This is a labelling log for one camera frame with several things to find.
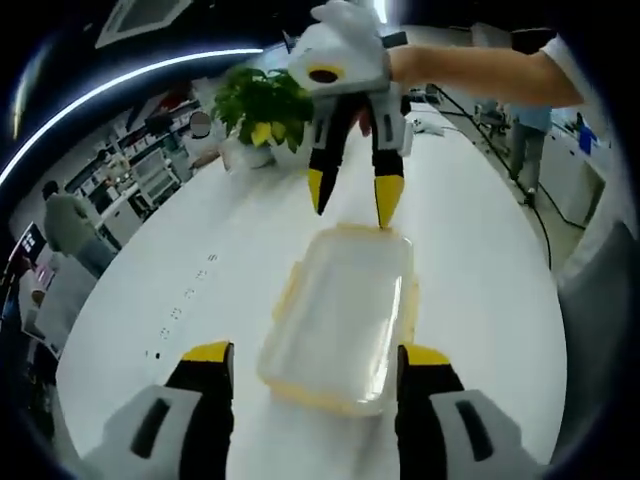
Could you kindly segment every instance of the desk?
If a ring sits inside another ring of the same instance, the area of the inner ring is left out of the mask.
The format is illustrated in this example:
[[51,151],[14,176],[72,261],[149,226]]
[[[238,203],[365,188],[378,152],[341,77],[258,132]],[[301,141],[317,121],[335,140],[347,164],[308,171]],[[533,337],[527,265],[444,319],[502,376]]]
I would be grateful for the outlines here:
[[[378,419],[339,418],[272,399],[256,376],[272,308],[311,238],[337,222],[376,224],[370,139],[356,130],[322,217],[304,174],[225,174],[214,162],[130,240],[86,302],[57,372],[81,456],[100,443],[110,415],[163,383],[183,352],[230,339],[229,478],[398,478],[393,403]],[[465,386],[518,422],[524,446],[547,462],[564,408],[566,350],[538,240],[461,133],[416,136],[405,172],[392,226],[414,244],[415,340],[446,352]]]
[[38,309],[35,326],[59,351],[64,349],[96,279],[73,257],[60,255],[60,266]]
[[140,191],[137,183],[126,189],[101,214],[95,224],[96,230],[105,226],[111,235],[124,246],[142,226],[142,219],[129,204],[129,199]]

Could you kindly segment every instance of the transparent plastic box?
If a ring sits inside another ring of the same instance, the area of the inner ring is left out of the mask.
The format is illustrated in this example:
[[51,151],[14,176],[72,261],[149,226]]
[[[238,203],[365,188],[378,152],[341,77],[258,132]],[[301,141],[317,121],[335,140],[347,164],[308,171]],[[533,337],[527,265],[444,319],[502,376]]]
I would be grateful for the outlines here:
[[395,395],[397,347],[417,313],[413,246],[377,228],[320,232],[274,309],[258,375],[276,395],[352,416]]

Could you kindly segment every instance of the white flower pot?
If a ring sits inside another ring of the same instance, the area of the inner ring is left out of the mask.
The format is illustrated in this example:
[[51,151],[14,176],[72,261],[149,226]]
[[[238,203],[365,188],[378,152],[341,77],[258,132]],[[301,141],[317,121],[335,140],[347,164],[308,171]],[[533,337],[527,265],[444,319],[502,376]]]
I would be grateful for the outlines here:
[[304,127],[304,136],[302,143],[298,147],[296,153],[293,153],[287,142],[277,145],[273,139],[269,139],[269,148],[279,167],[290,169],[305,169],[309,166],[309,158],[311,157],[311,149],[313,143],[313,128],[311,124]]
[[221,154],[227,170],[260,168],[273,161],[269,147],[256,148],[244,145],[235,136],[230,136],[222,143]]

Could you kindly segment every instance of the cable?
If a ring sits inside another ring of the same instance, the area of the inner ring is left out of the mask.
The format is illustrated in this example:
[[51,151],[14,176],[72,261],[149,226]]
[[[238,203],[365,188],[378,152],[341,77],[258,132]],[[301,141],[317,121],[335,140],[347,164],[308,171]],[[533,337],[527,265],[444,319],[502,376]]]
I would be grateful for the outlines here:
[[[460,110],[460,113],[458,113],[458,112],[444,112],[444,111],[440,112],[440,113],[445,114],[445,115],[449,114],[449,115],[461,116],[461,117],[465,117],[467,120],[469,120],[473,124],[473,126],[476,128],[476,130],[480,133],[480,135],[482,135],[482,137],[484,138],[484,141],[487,142],[487,145],[489,145],[489,148],[491,148],[491,150],[493,151],[494,155],[498,158],[498,160],[500,160],[500,163],[502,163],[504,168],[506,168],[508,172],[511,172],[511,169],[507,166],[507,162],[505,162],[505,160],[502,158],[502,155],[500,154],[498,149],[493,145],[493,142],[491,141],[489,136],[485,132],[482,131],[482,129],[476,123],[476,121],[473,119],[473,117],[458,102],[456,102],[444,90],[442,90],[442,88],[438,87],[437,85],[433,85],[433,86],[447,100],[449,100],[458,110]],[[518,187],[518,190],[520,190],[523,193],[523,195],[526,195],[526,192],[525,192],[524,188],[518,182],[516,182],[516,186]],[[533,210],[533,213],[535,214],[536,218],[538,219],[538,223],[540,223],[540,226],[542,227],[542,233],[544,235],[544,240],[545,240],[545,242],[547,244],[547,260],[548,260],[549,270],[551,270],[551,265],[552,265],[552,261],[551,261],[551,241],[549,240],[549,234],[547,233],[547,228],[545,227],[544,222],[542,221],[542,217],[540,216],[540,213],[538,212],[536,207],[533,206],[533,205],[529,205],[529,207],[531,208],[531,210]]]

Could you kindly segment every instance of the ceiling light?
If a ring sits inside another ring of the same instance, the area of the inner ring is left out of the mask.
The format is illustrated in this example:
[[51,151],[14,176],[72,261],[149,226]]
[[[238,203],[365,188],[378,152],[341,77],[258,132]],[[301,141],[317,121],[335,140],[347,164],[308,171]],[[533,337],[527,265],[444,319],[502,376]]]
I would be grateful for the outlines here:
[[380,23],[387,23],[387,1],[373,0],[373,8],[376,9]]
[[56,115],[53,116],[53,118],[51,118],[47,123],[45,123],[42,127],[40,127],[40,129],[35,134],[33,134],[33,136],[31,138],[29,138],[29,140],[27,140],[24,145],[22,145],[22,147],[20,147],[20,150],[18,150],[18,152],[14,155],[14,157],[11,159],[11,161],[9,161],[9,164],[2,171],[2,173],[0,173],[0,187],[5,182],[5,180],[7,179],[9,174],[11,173],[11,171],[16,167],[18,162],[22,159],[22,157],[25,156],[25,154],[29,151],[29,149],[31,147],[33,147],[33,145],[35,145],[35,143],[38,140],[40,140],[40,138],[45,133],[47,133],[51,128],[53,128],[53,126],[56,123],[58,123],[64,117],[69,115],[76,108],[81,106],[83,103],[91,100],[93,97],[95,97],[95,96],[97,96],[97,95],[109,90],[112,87],[115,87],[116,85],[124,83],[127,80],[131,80],[132,78],[138,77],[140,75],[143,75],[145,73],[151,72],[153,70],[158,70],[158,69],[163,68],[163,67],[168,67],[170,65],[175,65],[176,63],[189,62],[189,61],[192,61],[192,60],[199,60],[199,59],[202,59],[202,58],[209,58],[209,57],[222,57],[222,56],[226,56],[226,55],[247,55],[247,54],[252,54],[252,53],[262,53],[262,49],[260,49],[260,48],[238,48],[238,49],[235,49],[235,50],[219,50],[217,52],[193,53],[191,55],[184,55],[182,57],[170,58],[168,60],[163,60],[162,62],[154,63],[154,64],[151,64],[151,65],[147,65],[146,67],[139,68],[137,70],[134,70],[133,72],[127,73],[127,74],[122,75],[122,76],[117,77],[117,78],[114,78],[113,80],[111,80],[111,81],[109,81],[109,82],[107,82],[107,83],[105,83],[103,85],[100,85],[97,88],[94,88],[90,92],[85,93],[80,98],[78,98],[77,100],[71,102],[69,105],[67,105],[62,110],[60,110]]

